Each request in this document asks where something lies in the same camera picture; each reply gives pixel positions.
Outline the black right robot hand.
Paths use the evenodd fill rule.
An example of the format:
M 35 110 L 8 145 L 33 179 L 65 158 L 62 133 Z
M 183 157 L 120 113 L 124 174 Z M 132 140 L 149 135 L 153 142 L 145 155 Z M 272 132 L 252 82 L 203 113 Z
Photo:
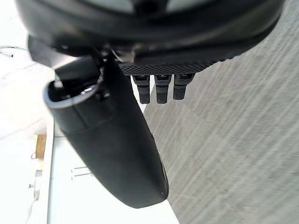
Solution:
M 43 99 L 99 182 L 132 208 L 169 184 L 140 104 L 182 100 L 196 73 L 258 45 L 283 0 L 18 0 L 33 61 L 52 68 Z

